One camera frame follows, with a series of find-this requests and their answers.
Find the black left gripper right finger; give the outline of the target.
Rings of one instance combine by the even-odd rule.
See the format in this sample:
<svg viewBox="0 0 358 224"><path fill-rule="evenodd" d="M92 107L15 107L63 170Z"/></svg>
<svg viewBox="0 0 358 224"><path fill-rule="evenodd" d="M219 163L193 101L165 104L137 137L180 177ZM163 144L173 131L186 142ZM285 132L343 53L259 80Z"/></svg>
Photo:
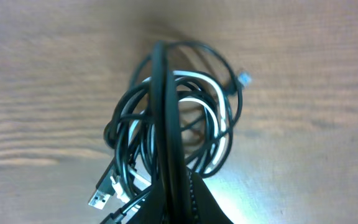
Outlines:
<svg viewBox="0 0 358 224"><path fill-rule="evenodd" d="M233 224L197 172L188 171L191 224Z"/></svg>

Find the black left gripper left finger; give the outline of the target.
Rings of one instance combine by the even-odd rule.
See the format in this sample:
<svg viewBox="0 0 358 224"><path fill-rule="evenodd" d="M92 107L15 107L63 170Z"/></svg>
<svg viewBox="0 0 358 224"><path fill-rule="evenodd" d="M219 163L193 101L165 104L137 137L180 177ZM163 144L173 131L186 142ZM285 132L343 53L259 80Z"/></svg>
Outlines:
<svg viewBox="0 0 358 224"><path fill-rule="evenodd" d="M127 224L161 224L165 211L165 191L161 181L151 186L144 204Z"/></svg>

